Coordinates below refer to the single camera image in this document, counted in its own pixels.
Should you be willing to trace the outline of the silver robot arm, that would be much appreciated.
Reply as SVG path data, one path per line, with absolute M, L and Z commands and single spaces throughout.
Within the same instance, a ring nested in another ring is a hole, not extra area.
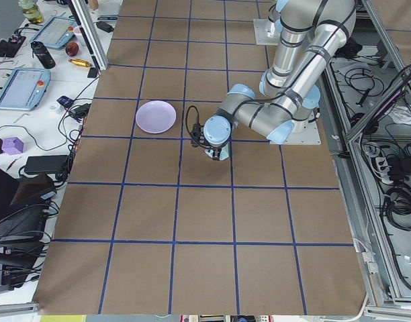
M 283 29 L 283 25 L 281 23 L 281 8 L 279 3 L 280 1 L 274 1 L 268 10 L 266 27 L 268 38 L 277 38 Z
M 235 84 L 205 122 L 202 138 L 213 160 L 229 156 L 232 131 L 243 124 L 274 144 L 283 144 L 297 122 L 309 118 L 304 101 L 330 59 L 349 40 L 356 21 L 356 1 L 276 1 L 271 11 L 279 43 L 256 99 Z

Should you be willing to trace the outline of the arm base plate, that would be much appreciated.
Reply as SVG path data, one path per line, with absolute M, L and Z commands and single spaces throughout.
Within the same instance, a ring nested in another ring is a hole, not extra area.
M 254 19 L 253 27 L 255 32 L 256 45 L 277 46 L 283 26 L 280 19 L 272 22 L 269 19 Z
M 287 120 L 277 126 L 268 136 L 271 144 L 278 145 L 320 145 L 320 134 L 316 123 L 318 103 L 304 103 L 306 118 L 301 121 Z

